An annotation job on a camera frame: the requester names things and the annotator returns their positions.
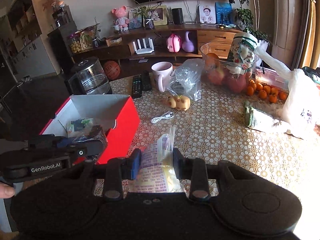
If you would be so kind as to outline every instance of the mug handle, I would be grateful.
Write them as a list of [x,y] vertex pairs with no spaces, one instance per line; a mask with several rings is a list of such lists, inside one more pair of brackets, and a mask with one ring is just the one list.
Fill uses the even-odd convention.
[[159,88],[159,91],[160,91],[160,92],[164,92],[162,80],[163,80],[163,75],[160,74],[160,75],[158,76],[158,88]]

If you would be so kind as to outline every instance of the pink teddy bear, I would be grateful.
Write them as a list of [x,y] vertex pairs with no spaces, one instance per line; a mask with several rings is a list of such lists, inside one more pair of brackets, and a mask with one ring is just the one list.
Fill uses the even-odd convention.
[[126,17],[127,16],[127,8],[126,6],[122,6],[120,8],[114,8],[111,11],[116,17],[118,18],[116,20],[116,24],[119,24],[119,27],[121,31],[127,31],[128,28],[128,23],[129,19]]

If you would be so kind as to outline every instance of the basketball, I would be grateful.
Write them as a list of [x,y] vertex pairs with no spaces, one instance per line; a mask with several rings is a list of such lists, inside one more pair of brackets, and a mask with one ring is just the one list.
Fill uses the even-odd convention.
[[115,80],[120,75],[120,66],[112,60],[103,65],[103,70],[109,80]]

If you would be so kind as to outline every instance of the red box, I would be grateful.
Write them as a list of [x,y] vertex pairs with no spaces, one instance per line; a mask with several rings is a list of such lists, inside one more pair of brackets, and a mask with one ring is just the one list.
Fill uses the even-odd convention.
[[98,159],[98,164],[104,164],[112,158],[127,155],[140,123],[137,110],[130,96],[70,96],[57,110],[55,118],[47,123],[40,134],[67,137],[65,129],[67,123],[82,118],[98,118],[115,123],[115,127],[110,129],[106,135],[108,146]]

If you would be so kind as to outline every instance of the cylindrical speaker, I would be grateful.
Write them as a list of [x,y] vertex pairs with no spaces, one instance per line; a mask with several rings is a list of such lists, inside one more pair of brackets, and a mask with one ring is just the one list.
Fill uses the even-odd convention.
[[172,11],[173,23],[184,24],[182,8],[173,8],[171,11]]

